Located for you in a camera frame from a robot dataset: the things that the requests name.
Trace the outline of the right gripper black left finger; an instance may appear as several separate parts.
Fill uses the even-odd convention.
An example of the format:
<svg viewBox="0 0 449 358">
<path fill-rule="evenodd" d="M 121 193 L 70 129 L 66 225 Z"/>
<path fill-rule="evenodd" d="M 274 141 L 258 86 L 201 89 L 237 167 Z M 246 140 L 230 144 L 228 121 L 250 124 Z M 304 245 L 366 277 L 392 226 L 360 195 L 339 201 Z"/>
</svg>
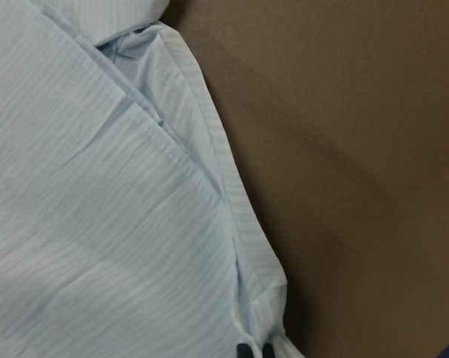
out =
<svg viewBox="0 0 449 358">
<path fill-rule="evenodd" d="M 253 358 L 253 351 L 251 347 L 246 343 L 239 343 L 236 346 L 237 358 Z"/>
</svg>

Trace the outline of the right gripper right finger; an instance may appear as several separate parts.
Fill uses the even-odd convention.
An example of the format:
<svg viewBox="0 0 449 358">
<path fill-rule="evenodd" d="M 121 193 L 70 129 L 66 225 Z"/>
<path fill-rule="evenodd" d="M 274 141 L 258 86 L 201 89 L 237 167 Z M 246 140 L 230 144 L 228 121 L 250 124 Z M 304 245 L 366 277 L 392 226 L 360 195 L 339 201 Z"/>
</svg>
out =
<svg viewBox="0 0 449 358">
<path fill-rule="evenodd" d="M 274 358 L 274 347 L 271 343 L 265 343 L 262 349 L 263 358 Z"/>
</svg>

